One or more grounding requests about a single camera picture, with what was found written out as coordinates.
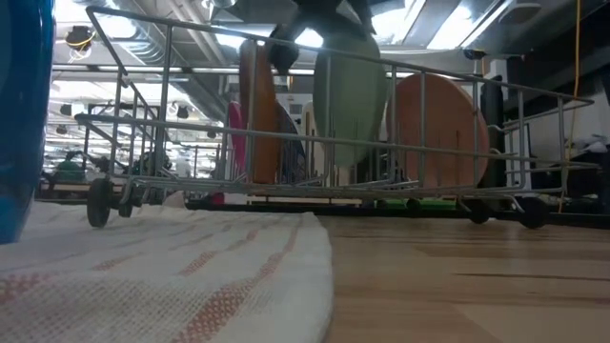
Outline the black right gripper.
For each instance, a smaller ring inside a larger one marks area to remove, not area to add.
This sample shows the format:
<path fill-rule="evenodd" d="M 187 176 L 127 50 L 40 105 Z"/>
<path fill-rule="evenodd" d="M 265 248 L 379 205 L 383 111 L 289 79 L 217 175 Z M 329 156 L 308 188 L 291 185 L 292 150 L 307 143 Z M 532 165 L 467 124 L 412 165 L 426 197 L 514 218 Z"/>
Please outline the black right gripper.
<path fill-rule="evenodd" d="M 347 0 L 347 3 L 355 12 L 359 23 L 338 12 L 340 0 L 295 0 L 297 12 L 294 22 L 277 24 L 270 37 L 294 42 L 306 28 L 312 28 L 319 33 L 344 31 L 360 36 L 376 34 L 368 1 Z M 287 74 L 299 56 L 299 48 L 289 45 L 272 43 L 267 50 L 269 62 L 279 74 Z"/>

